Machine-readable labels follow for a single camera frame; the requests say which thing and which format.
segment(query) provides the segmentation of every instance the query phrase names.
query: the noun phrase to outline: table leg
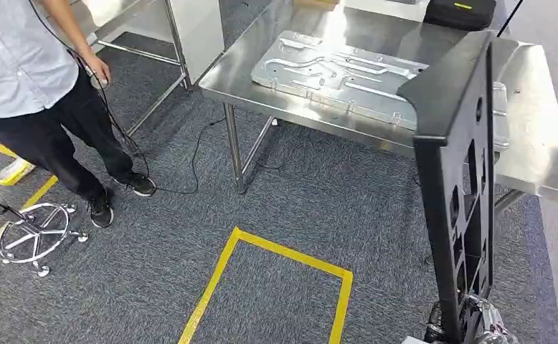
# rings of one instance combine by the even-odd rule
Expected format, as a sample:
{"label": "table leg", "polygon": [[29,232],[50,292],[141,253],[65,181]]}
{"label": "table leg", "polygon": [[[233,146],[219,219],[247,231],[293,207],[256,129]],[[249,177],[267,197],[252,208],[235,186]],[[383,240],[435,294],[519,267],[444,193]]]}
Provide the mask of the table leg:
{"label": "table leg", "polygon": [[258,148],[260,147],[260,144],[262,143],[262,140],[264,139],[266,133],[268,132],[268,128],[270,128],[270,126],[272,125],[274,120],[275,120],[275,118],[270,116],[266,120],[266,124],[264,124],[264,128],[262,129],[262,131],[260,132],[260,134],[258,134],[258,137],[256,138],[256,141],[254,142],[254,145],[252,146],[252,149],[250,150],[250,153],[247,154],[247,158],[245,159],[245,165],[243,166],[243,169],[241,170],[241,173],[243,175],[245,175],[247,173],[247,169],[250,167],[250,164],[254,160],[254,156],[258,152]]}
{"label": "table leg", "polygon": [[235,123],[235,112],[232,104],[224,103],[224,113],[226,115],[226,128],[228,129],[228,143],[230,145],[230,155],[232,156],[232,168],[235,171],[235,183],[237,192],[245,192],[243,181],[243,170],[241,169],[241,156],[239,153],[239,140],[237,139],[237,125]]}
{"label": "table leg", "polygon": [[519,201],[525,195],[526,193],[520,190],[509,190],[494,203],[494,214],[499,215],[503,213],[503,211]]}
{"label": "table leg", "polygon": [[169,30],[171,31],[171,36],[174,39],[176,57],[180,62],[182,74],[186,75],[182,82],[184,83],[184,88],[190,90],[192,89],[192,85],[190,84],[190,74],[188,73],[188,67],[186,67],[186,57],[184,57],[184,51],[182,50],[180,34],[178,33],[178,25],[176,24],[176,19],[174,17],[174,8],[171,5],[171,0],[165,0],[164,3],[167,20],[169,21]]}

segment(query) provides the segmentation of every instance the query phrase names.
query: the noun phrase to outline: black pants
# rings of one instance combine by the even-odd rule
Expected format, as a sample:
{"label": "black pants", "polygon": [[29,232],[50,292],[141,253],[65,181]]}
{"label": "black pants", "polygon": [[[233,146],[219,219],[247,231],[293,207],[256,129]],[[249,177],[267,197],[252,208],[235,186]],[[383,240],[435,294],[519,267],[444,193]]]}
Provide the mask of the black pants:
{"label": "black pants", "polygon": [[131,171],[133,161],[116,140],[108,111],[83,69],[74,88],[50,109],[0,118],[0,143],[84,199],[101,194],[99,180],[74,159],[74,145],[62,126],[98,151],[111,176],[122,179]]}

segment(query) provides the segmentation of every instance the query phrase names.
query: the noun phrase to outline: table top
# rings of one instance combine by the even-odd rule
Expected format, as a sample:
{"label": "table top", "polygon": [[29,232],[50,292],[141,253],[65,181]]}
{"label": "table top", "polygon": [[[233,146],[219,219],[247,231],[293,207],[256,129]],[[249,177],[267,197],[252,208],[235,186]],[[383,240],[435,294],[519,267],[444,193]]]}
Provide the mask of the table top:
{"label": "table top", "polygon": [[[316,0],[274,0],[199,82],[207,97],[406,156],[414,155],[411,130],[252,82],[252,69],[285,30],[427,65],[465,35]],[[497,39],[493,57],[494,78],[509,91],[511,131],[496,180],[558,201],[558,105],[543,49]]]}

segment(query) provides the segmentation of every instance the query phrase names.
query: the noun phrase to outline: shoe sole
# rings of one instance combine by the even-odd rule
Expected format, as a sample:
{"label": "shoe sole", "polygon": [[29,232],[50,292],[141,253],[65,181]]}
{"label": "shoe sole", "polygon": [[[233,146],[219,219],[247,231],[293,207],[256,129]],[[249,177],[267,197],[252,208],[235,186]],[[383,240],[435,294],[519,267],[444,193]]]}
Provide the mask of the shoe sole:
{"label": "shoe sole", "polygon": [[[116,178],[113,178],[113,180],[115,181],[115,183],[119,183],[120,185],[125,185],[125,184],[121,183],[120,181],[117,181]],[[154,181],[152,181],[152,179],[148,178],[148,180],[152,183],[152,186],[154,186],[153,193],[141,193],[141,192],[137,192],[135,190],[132,190],[133,193],[140,196],[140,197],[150,197],[150,196],[154,195],[156,193],[156,184],[154,183]]]}
{"label": "shoe sole", "polygon": [[110,208],[110,222],[108,222],[108,224],[106,224],[105,226],[100,226],[96,224],[93,220],[91,220],[93,226],[96,226],[97,228],[108,228],[113,222],[114,222],[114,210],[112,210],[112,208]]}

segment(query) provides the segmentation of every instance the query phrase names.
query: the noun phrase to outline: metal plate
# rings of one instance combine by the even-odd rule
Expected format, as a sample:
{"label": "metal plate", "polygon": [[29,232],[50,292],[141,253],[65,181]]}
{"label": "metal plate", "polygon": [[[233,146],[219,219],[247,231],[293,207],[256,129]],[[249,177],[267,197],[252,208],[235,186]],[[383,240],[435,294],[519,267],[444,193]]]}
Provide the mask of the metal plate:
{"label": "metal plate", "polygon": [[375,120],[416,130],[416,112],[397,88],[428,66],[323,39],[282,32],[252,80]]}

